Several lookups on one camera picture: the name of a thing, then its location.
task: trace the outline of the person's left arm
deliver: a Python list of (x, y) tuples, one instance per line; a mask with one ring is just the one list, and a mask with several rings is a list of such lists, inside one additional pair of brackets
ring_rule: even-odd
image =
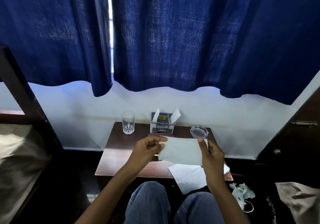
[(134, 181), (139, 172), (159, 153), (167, 138), (150, 136), (139, 140), (126, 164), (114, 175), (98, 197), (80, 216), (75, 224), (106, 224), (126, 187)]

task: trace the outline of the clear glass tumbler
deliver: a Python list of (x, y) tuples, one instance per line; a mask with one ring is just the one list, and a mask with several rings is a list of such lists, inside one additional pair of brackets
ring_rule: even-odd
[(122, 112), (122, 130), (126, 135), (134, 133), (134, 112), (127, 110)]

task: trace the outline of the person's right arm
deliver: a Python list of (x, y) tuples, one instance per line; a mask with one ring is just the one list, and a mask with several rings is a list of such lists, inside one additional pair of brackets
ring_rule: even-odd
[(224, 222), (226, 224), (250, 224), (224, 180), (224, 152), (215, 140), (208, 140), (208, 147), (202, 138), (198, 139), (198, 143), (202, 152), (202, 167), (207, 185), (218, 203)]

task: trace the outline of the white paper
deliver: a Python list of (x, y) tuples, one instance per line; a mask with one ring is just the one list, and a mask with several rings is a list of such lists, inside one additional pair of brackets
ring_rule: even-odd
[(174, 124), (180, 116), (180, 111), (178, 108), (176, 108), (171, 117), (169, 118), (170, 124)]
[(176, 164), (202, 165), (202, 153), (197, 139), (167, 137), (165, 148), (159, 153), (159, 160)]
[(152, 119), (152, 122), (157, 122), (159, 113), (160, 113), (160, 109), (157, 108), (157, 110), (155, 111), (154, 117), (153, 117), (153, 119)]
[[(184, 195), (207, 185), (205, 172), (200, 166), (174, 164), (168, 169)], [(229, 171), (230, 168), (225, 164), (224, 174)]]

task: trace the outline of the beige fabric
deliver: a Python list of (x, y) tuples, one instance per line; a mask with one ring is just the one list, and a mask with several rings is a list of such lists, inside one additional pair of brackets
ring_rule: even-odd
[(294, 182), (275, 185), (297, 224), (320, 224), (320, 189)]
[(0, 124), (0, 224), (11, 222), (49, 160), (31, 125)]

